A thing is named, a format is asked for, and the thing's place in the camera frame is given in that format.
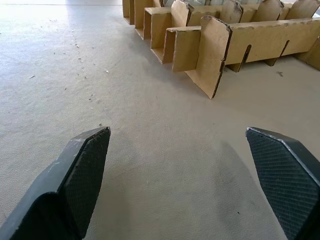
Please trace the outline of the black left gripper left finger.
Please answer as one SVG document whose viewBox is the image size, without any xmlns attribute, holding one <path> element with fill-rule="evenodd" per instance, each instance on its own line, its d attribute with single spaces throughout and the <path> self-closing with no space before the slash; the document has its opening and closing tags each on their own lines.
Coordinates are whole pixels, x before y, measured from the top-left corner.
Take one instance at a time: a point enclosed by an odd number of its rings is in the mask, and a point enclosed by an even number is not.
<svg viewBox="0 0 320 240">
<path fill-rule="evenodd" d="M 83 240 L 101 190 L 107 126 L 72 138 L 0 227 L 0 240 Z"/>
</svg>

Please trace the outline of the cardboard divider grid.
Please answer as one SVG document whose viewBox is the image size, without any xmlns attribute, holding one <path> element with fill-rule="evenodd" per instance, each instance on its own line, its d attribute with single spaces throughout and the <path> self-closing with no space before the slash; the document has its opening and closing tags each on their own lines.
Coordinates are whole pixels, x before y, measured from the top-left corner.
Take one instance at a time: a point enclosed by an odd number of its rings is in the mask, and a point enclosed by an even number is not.
<svg viewBox="0 0 320 240">
<path fill-rule="evenodd" d="M 224 0 L 192 6 L 175 0 L 122 0 L 123 18 L 133 25 L 162 64 L 184 72 L 209 97 L 224 68 L 263 61 L 274 66 L 293 55 L 320 71 L 320 0 Z"/>
</svg>

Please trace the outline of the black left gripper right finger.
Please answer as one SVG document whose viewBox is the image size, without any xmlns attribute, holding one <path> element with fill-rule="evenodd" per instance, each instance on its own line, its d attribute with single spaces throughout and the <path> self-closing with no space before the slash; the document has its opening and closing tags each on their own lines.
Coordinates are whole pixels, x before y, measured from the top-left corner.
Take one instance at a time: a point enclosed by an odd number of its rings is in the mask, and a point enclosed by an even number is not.
<svg viewBox="0 0 320 240">
<path fill-rule="evenodd" d="M 260 186 L 287 240 L 320 240 L 320 161 L 298 140 L 248 127 Z"/>
</svg>

